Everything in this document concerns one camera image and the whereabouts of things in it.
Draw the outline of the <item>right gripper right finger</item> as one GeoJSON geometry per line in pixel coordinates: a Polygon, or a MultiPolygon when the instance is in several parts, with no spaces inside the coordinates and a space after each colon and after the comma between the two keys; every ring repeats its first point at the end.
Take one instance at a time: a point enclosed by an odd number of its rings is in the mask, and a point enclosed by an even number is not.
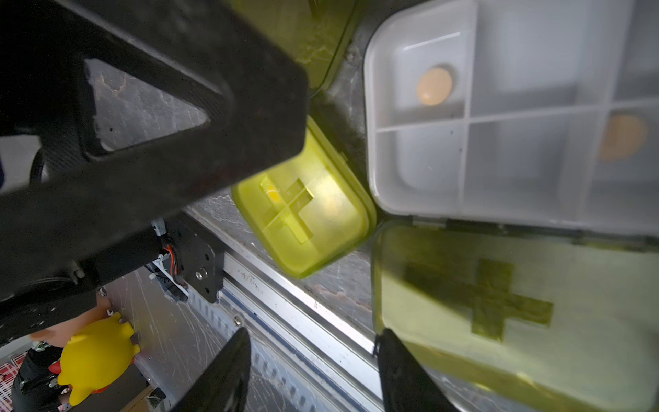
{"type": "Polygon", "coordinates": [[[385,411],[458,412],[393,330],[384,329],[376,336],[373,355],[385,411]]]}

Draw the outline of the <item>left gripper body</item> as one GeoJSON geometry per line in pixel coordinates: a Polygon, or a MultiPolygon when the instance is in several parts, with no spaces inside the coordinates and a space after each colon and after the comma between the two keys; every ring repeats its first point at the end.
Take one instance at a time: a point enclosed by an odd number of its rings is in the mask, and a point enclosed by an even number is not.
{"type": "Polygon", "coordinates": [[[1,197],[1,341],[94,305],[89,262],[302,151],[308,76],[220,1],[4,1],[1,135],[36,136],[46,181],[1,197]],[[87,63],[204,111],[200,125],[104,153],[87,63]]]}

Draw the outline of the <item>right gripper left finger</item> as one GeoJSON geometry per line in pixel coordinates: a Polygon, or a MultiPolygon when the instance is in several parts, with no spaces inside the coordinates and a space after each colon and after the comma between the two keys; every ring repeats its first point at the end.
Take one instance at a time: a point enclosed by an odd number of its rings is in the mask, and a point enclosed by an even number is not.
{"type": "Polygon", "coordinates": [[[172,411],[244,411],[251,367],[251,338],[241,327],[172,411]]]}

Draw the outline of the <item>small pillbox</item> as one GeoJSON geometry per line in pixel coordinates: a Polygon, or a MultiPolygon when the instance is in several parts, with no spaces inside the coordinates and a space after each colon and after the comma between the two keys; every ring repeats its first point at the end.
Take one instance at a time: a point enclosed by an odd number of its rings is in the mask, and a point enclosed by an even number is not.
{"type": "Polygon", "coordinates": [[[276,265],[295,279],[351,252],[377,225],[371,196],[313,118],[300,154],[241,181],[232,198],[276,265]]]}

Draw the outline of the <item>green six-cell pillbox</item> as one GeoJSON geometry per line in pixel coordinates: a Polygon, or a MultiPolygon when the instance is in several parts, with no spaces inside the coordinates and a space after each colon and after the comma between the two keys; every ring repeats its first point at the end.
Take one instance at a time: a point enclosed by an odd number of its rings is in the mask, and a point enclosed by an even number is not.
{"type": "Polygon", "coordinates": [[[533,409],[657,410],[657,2],[427,1],[364,85],[375,331],[533,409]]]}

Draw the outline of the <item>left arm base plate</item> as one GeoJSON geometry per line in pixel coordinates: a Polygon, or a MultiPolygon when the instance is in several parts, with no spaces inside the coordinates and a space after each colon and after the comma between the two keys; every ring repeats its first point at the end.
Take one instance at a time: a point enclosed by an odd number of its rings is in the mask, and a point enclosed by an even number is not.
{"type": "Polygon", "coordinates": [[[165,220],[178,275],[210,304],[223,288],[226,245],[202,223],[181,212],[165,220]]]}

